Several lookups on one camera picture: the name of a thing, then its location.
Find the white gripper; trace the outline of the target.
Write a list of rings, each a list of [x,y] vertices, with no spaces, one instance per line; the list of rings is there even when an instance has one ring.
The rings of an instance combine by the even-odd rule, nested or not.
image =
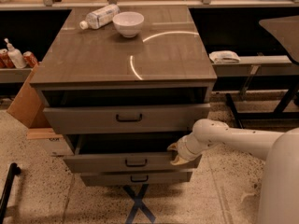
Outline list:
[[[176,150],[177,156],[170,161],[172,165],[183,165],[198,158],[207,149],[207,142],[200,141],[193,133],[181,137],[167,150]]]

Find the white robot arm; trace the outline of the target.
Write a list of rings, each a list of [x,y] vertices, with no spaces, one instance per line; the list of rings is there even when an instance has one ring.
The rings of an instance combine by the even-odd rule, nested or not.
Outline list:
[[[257,224],[299,224],[299,129],[285,133],[237,129],[199,119],[191,133],[168,147],[177,152],[171,163],[188,163],[219,144],[265,161]]]

